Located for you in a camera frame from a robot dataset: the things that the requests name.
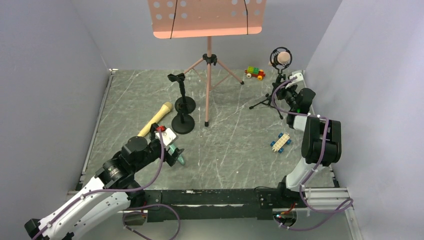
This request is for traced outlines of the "pink microphone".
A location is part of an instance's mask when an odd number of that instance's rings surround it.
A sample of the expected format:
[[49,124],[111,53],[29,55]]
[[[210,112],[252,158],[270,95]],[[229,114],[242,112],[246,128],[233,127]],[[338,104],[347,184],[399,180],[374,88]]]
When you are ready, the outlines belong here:
[[270,60],[268,62],[269,66],[273,65],[290,65],[292,61],[291,54],[287,51],[283,52],[274,52],[270,55]]

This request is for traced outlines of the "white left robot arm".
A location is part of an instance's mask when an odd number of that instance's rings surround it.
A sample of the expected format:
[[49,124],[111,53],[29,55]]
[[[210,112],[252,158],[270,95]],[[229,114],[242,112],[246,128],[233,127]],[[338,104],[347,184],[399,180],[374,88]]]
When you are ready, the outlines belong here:
[[143,206],[149,202],[145,189],[154,180],[140,186],[135,174],[159,160],[173,166],[183,149],[170,150],[178,135],[154,123],[150,140],[133,136],[113,157],[103,163],[88,183],[60,208],[41,219],[32,218],[24,228],[33,240],[72,240],[116,212]]

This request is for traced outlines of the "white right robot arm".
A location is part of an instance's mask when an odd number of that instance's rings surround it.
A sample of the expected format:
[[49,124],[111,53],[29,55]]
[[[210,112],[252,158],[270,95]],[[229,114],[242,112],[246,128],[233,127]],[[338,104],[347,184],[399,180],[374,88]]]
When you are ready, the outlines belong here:
[[290,109],[287,124],[303,133],[301,159],[291,173],[278,184],[281,200],[300,203],[304,197],[304,186],[320,170],[337,163],[342,155],[342,124],[338,120],[310,114],[316,93],[310,88],[296,91],[297,86],[275,89],[272,100],[285,100]]

